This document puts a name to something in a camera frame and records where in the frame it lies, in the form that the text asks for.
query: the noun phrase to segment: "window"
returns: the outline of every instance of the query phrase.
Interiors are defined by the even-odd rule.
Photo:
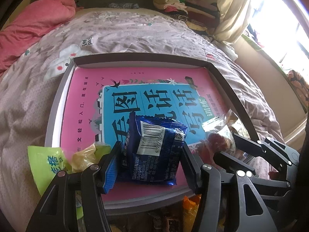
[[[288,73],[294,69],[309,81],[309,39],[282,0],[251,0],[250,21],[257,42]]]

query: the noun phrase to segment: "qr code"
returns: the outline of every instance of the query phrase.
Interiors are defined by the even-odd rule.
[[[184,141],[184,132],[178,128],[176,128],[175,140]]]

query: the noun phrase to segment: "gray tray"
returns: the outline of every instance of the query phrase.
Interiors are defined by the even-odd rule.
[[[227,107],[231,108],[242,120],[248,130],[252,141],[257,141],[258,136],[254,126],[243,108],[240,100],[223,78],[220,72],[210,62],[181,57],[175,55],[153,54],[153,53],[108,53],[82,56],[74,58],[65,71],[59,88],[57,90],[52,109],[50,112],[45,146],[60,147],[61,127],[68,95],[70,82],[76,67],[86,69],[108,68],[108,67],[164,67],[164,68],[198,68],[205,67],[221,94]],[[180,187],[171,191],[166,191],[158,195],[150,195],[142,198],[129,200],[104,202],[104,207],[108,215],[129,214],[154,210],[175,202],[181,201],[183,197],[192,196],[193,192],[188,187]]]

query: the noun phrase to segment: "pink book cover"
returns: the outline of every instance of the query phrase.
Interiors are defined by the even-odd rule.
[[[188,127],[186,143],[205,138],[202,123],[227,108],[207,69],[118,67],[73,73],[61,130],[61,148],[68,160],[95,141],[114,146],[124,142],[129,113],[176,119]],[[158,195],[187,186],[181,165],[177,185],[140,185],[116,182],[104,201]]]

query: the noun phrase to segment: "bird illustration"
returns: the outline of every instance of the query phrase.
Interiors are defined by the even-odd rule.
[[[111,87],[116,87],[118,88],[118,86],[120,85],[120,81],[117,83],[116,81],[112,80],[114,82],[114,85],[111,85]]]

